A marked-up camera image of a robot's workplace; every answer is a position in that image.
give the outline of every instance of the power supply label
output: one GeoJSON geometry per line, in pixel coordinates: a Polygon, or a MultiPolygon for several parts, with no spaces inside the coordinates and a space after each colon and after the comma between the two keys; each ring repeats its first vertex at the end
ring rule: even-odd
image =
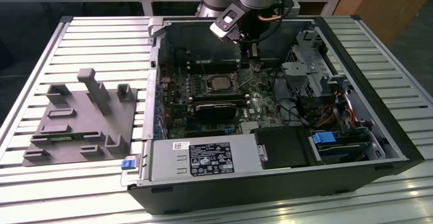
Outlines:
{"type": "Polygon", "coordinates": [[[190,166],[194,177],[236,172],[230,143],[190,145],[190,166]]]}

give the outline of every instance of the gray floor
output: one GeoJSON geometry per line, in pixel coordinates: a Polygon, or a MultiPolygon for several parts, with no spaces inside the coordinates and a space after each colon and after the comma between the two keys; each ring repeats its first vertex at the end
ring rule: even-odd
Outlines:
{"type": "MultiPolygon", "coordinates": [[[[47,12],[39,3],[0,3],[0,39],[15,56],[11,67],[0,70],[0,123],[31,74],[42,51],[62,16],[141,15],[140,4],[93,3],[53,4],[47,12]]],[[[165,14],[165,5],[158,7],[165,14]]],[[[419,16],[404,30],[391,49],[420,83],[433,94],[433,0],[428,0],[419,16]]]]}

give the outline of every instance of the blue release tab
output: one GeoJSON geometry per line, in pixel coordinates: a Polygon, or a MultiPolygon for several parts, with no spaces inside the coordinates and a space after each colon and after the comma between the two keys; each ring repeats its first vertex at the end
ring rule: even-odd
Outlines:
{"type": "Polygon", "coordinates": [[[124,160],[122,161],[122,170],[136,169],[136,159],[134,160],[124,160]]]}
{"type": "Polygon", "coordinates": [[[336,137],[332,132],[317,132],[313,134],[313,141],[316,144],[336,143],[336,137]]]}

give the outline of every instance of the motherboard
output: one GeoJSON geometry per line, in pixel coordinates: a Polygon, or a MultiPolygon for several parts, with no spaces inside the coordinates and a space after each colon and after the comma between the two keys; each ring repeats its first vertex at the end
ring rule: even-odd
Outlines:
{"type": "Polygon", "coordinates": [[[256,128],[281,126],[273,69],[200,63],[161,69],[168,138],[249,134],[256,128]]]}

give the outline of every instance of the chip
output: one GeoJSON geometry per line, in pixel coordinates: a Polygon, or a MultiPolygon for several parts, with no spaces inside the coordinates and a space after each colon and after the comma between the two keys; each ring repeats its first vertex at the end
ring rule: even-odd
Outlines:
{"type": "Polygon", "coordinates": [[[230,79],[229,77],[220,76],[210,78],[210,85],[213,89],[217,90],[228,90],[232,88],[230,79]]]}

